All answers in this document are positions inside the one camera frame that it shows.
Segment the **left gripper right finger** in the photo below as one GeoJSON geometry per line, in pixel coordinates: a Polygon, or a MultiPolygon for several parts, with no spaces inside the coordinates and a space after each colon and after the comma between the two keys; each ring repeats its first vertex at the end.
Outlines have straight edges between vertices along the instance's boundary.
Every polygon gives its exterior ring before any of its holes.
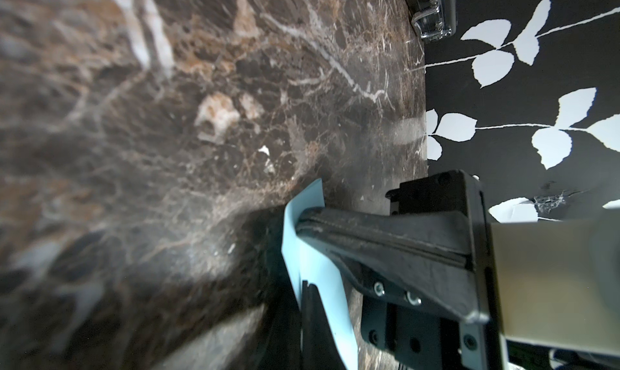
{"type": "Polygon", "coordinates": [[[337,351],[318,287],[308,281],[302,284],[301,368],[346,369],[337,351]]]}

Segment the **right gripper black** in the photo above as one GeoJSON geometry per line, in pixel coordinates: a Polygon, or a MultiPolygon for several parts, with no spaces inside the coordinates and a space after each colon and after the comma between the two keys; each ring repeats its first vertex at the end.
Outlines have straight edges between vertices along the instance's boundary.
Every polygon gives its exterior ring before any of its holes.
{"type": "Polygon", "coordinates": [[[502,369],[492,235],[480,182],[447,171],[387,192],[390,216],[310,208],[298,236],[363,299],[361,331],[401,369],[502,369]],[[379,296],[374,285],[384,287],[379,296]]]}

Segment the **white square paper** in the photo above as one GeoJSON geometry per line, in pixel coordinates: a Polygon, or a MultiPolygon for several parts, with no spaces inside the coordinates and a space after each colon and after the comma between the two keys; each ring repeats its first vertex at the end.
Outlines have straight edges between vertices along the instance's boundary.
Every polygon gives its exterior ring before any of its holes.
{"type": "Polygon", "coordinates": [[[295,231],[303,211],[324,206],[321,179],[313,181],[286,205],[281,253],[298,307],[303,303],[303,284],[314,285],[325,312],[327,337],[336,349],[334,359],[345,369],[357,369],[358,344],[341,273],[328,257],[302,240],[295,231]]]}

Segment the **black case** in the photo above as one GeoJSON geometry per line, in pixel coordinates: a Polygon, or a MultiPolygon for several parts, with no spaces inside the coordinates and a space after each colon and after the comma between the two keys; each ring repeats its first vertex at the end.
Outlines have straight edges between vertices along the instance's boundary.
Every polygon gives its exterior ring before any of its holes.
{"type": "Polygon", "coordinates": [[[425,43],[446,39],[457,29],[456,0],[405,0],[410,24],[425,43]]]}

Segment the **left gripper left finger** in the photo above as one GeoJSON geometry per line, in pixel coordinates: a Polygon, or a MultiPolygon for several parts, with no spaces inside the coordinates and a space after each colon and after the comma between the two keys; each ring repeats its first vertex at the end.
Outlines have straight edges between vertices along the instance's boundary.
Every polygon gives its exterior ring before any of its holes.
{"type": "Polygon", "coordinates": [[[300,369],[300,310],[292,292],[269,305],[258,344],[256,369],[300,369]]]}

